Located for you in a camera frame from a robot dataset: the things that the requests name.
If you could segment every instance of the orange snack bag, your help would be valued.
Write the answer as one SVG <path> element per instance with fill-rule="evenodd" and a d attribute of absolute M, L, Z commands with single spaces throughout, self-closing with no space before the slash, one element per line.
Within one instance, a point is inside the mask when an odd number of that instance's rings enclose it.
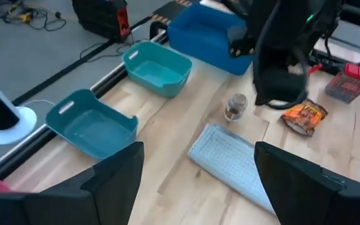
<path fill-rule="evenodd" d="M 281 119 L 294 131 L 311 137 L 315 132 L 315 127 L 328 114 L 322 106 L 307 99 L 288 109 Z"/>

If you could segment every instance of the wooden tabletop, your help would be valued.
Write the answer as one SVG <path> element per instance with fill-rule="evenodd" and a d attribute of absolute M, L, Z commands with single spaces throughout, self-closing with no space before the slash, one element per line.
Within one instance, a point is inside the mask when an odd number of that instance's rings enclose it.
<path fill-rule="evenodd" d="M 319 42 L 316 48 L 323 49 Z M 332 53 L 352 61 L 360 54 L 331 45 Z M 256 107 L 251 67 L 233 76 L 192 59 L 187 85 L 174 99 L 160 97 L 124 79 L 101 101 L 139 118 L 137 139 L 145 144 L 141 186 L 129 224 L 279 224 L 277 218 L 218 181 L 187 156 L 207 123 L 219 123 L 251 143 L 266 141 L 336 173 L 360 181 L 360 96 L 351 104 L 327 97 L 332 76 L 310 78 L 309 98 L 329 115 L 311 138 L 287 128 L 282 111 Z M 228 124 L 225 103 L 243 93 L 249 106 L 242 119 Z M 96 161 L 59 136 L 4 180 L 18 191 L 39 192 L 91 167 Z"/>

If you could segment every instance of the blue plastic bin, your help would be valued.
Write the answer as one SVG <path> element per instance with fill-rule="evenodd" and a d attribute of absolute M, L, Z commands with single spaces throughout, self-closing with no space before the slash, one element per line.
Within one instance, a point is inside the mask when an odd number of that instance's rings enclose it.
<path fill-rule="evenodd" d="M 194 3 L 170 23 L 167 33 L 173 49 L 232 74 L 243 75 L 253 57 L 230 57 L 228 29 L 245 24 L 236 15 Z"/>
<path fill-rule="evenodd" d="M 46 124 L 95 159 L 105 159 L 132 144 L 138 120 L 100 102 L 90 90 L 78 90 L 56 104 Z"/>
<path fill-rule="evenodd" d="M 134 82 L 167 98 L 177 96 L 187 83 L 191 60 L 160 44 L 140 42 L 123 54 Z"/>

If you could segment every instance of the concrete floor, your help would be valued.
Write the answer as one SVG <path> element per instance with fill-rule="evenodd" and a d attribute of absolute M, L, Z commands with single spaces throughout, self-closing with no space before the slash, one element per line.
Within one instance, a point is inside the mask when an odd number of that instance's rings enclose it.
<path fill-rule="evenodd" d="M 127 0 L 130 24 L 140 21 L 169 1 Z M 6 24 L 0 20 L 0 89 L 10 100 L 78 60 L 79 53 L 86 47 L 107 41 L 103 37 L 85 31 L 76 22 L 71 1 L 33 0 L 32 3 L 51 11 L 60 11 L 64 18 L 68 18 L 68 22 L 61 30 L 46 32 L 35 31 L 25 25 Z M 358 29 L 359 32 L 351 32 L 353 29 Z M 148 35 L 149 24 L 146 24 L 134 32 L 134 39 L 145 39 Z M 341 23 L 335 35 L 353 42 L 360 39 L 360 28 L 353 24 Z M 345 43 L 333 42 L 345 46 Z M 100 55 L 115 54 L 118 46 L 115 44 Z M 359 48 L 350 48 L 360 52 Z M 83 64 L 30 100 L 45 99 L 58 103 L 75 90 L 91 87 L 120 63 L 120 57 L 107 57 L 94 63 Z M 39 117 L 37 126 L 42 125 L 51 106 L 44 102 L 35 102 L 28 106 L 37 112 Z M 15 144 L 0 146 L 0 157 L 13 146 Z"/>

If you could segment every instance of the white stand base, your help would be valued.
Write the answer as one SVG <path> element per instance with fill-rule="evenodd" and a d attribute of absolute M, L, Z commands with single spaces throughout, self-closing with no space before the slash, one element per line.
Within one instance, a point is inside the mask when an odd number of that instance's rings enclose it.
<path fill-rule="evenodd" d="M 16 109 L 19 112 L 20 120 L 14 127 L 0 131 L 0 144 L 12 144 L 21 140 L 36 127 L 37 115 L 32 109 L 23 106 L 16 107 Z"/>

